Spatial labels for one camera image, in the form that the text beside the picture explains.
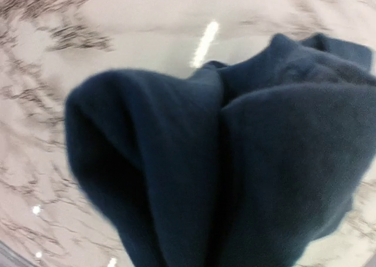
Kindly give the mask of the dark blue t-shirt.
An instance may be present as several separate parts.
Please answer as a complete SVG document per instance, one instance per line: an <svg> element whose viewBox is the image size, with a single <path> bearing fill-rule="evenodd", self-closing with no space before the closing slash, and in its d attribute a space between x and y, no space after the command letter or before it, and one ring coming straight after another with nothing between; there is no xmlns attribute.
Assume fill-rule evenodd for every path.
<svg viewBox="0 0 376 267"><path fill-rule="evenodd" d="M135 266L293 266L375 156L363 45L275 35L187 79L114 69L65 104L68 161Z"/></svg>

